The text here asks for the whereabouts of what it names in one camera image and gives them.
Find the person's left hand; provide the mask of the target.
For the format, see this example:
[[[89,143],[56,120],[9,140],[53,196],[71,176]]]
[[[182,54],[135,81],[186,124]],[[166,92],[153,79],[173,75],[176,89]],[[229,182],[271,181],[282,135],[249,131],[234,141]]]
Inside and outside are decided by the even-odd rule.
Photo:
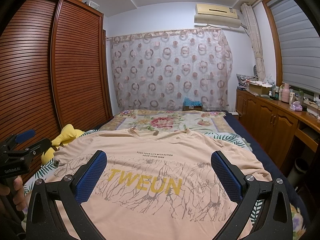
[[[16,193],[13,195],[13,202],[17,211],[22,211],[27,207],[27,203],[24,196],[23,181],[21,176],[18,176],[13,182],[14,190]],[[10,193],[8,186],[1,184],[1,196],[7,196]]]

